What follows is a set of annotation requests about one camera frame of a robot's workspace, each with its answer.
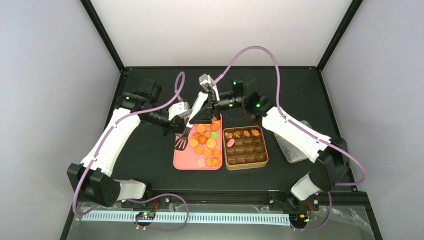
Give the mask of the green round cookie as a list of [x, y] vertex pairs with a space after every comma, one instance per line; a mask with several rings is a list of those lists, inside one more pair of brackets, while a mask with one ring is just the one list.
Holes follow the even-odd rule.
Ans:
[[216, 131], [212, 131], [211, 132], [211, 135], [210, 135], [210, 137], [212, 138], [212, 139], [217, 139], [218, 138], [218, 133], [216, 132]]

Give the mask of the pink plastic tray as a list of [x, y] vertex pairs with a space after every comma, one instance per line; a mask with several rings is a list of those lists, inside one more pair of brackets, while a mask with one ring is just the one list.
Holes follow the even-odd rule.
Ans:
[[[223, 164], [223, 122], [214, 118], [212, 123], [195, 124], [188, 135], [188, 145], [185, 150], [175, 150], [173, 166], [177, 170], [218, 170]], [[206, 141], [211, 138], [211, 132], [217, 132], [216, 147], [208, 148]], [[221, 165], [216, 167], [197, 166], [198, 159], [218, 158]]]

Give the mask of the gold cookie tin box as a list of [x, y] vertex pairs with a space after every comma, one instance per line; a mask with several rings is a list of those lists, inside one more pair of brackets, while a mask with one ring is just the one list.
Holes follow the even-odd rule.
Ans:
[[[263, 130], [258, 125], [229, 127], [222, 131], [225, 166], [230, 171], [263, 168], [269, 161]], [[227, 147], [229, 139], [235, 139]]]

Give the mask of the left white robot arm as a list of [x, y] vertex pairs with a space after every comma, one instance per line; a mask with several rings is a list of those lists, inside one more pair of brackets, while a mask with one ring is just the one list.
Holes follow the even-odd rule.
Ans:
[[147, 184], [138, 180], [112, 178], [113, 168], [132, 132], [142, 122], [159, 126], [164, 134], [181, 134], [190, 115], [190, 105], [180, 97], [182, 86], [175, 86], [175, 95], [156, 106], [162, 87], [154, 80], [142, 81], [138, 91], [124, 92], [117, 100], [112, 116], [92, 150], [79, 164], [72, 163], [67, 176], [74, 190], [73, 211], [78, 200], [110, 207], [115, 202], [141, 199]]

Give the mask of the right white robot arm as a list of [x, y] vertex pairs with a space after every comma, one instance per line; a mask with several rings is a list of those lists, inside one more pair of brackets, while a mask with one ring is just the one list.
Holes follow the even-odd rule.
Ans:
[[248, 92], [243, 82], [235, 81], [231, 91], [222, 93], [218, 92], [210, 75], [199, 77], [199, 84], [203, 91], [191, 108], [188, 125], [211, 123], [213, 118], [220, 118], [221, 111], [241, 108], [264, 129], [283, 138], [312, 162], [310, 171], [284, 196], [290, 209], [299, 209], [311, 195], [330, 192], [348, 171], [347, 143], [342, 137], [331, 138], [312, 130], [257, 91]]

